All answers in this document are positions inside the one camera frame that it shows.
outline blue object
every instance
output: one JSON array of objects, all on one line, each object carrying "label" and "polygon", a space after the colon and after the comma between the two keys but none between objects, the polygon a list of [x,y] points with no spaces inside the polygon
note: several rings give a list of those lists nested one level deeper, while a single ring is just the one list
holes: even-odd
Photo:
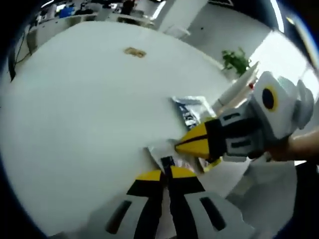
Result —
[{"label": "blue object", "polygon": [[65,7],[63,9],[60,10],[60,14],[59,17],[60,18],[64,18],[64,17],[68,17],[72,15],[74,7]]}]

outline round table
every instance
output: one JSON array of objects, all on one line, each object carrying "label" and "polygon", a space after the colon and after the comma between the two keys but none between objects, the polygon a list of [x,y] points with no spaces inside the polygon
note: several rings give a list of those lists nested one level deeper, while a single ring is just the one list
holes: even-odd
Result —
[{"label": "round table", "polygon": [[[127,47],[146,56],[127,55]],[[228,86],[198,50],[171,36],[80,23],[41,46],[2,96],[0,147],[10,184],[44,233],[74,230],[155,168],[147,145],[185,134],[170,97],[213,103]],[[221,194],[245,171],[225,186],[229,175],[218,169],[225,165],[206,183]]]}]

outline small brown object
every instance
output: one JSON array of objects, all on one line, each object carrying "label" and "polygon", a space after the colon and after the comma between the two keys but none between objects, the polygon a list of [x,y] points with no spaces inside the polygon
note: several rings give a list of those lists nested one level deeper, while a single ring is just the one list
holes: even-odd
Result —
[{"label": "small brown object", "polygon": [[146,56],[146,52],[145,51],[142,51],[142,50],[139,50],[139,49],[136,49],[136,48],[133,48],[133,47],[126,48],[124,50],[124,53],[132,55],[132,56],[137,56],[139,58],[143,58],[143,57]]}]

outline person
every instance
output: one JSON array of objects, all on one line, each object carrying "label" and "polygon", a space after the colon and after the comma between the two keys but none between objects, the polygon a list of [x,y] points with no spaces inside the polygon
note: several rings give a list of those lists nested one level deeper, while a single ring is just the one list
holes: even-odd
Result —
[{"label": "person", "polygon": [[291,136],[267,151],[275,161],[306,161],[296,167],[298,182],[293,216],[274,238],[319,238],[319,127],[301,136]]},{"label": "person", "polygon": [[121,14],[131,15],[131,12],[132,12],[134,6],[135,6],[135,1],[134,0],[126,0],[123,3]]}]

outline potted plant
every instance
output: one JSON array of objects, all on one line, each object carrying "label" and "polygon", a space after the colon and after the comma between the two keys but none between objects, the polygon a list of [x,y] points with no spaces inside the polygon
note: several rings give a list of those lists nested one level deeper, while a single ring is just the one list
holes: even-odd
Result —
[{"label": "potted plant", "polygon": [[250,68],[249,63],[251,60],[246,58],[245,52],[241,47],[239,47],[238,52],[224,50],[222,55],[224,60],[223,71],[230,80],[241,77]]}]

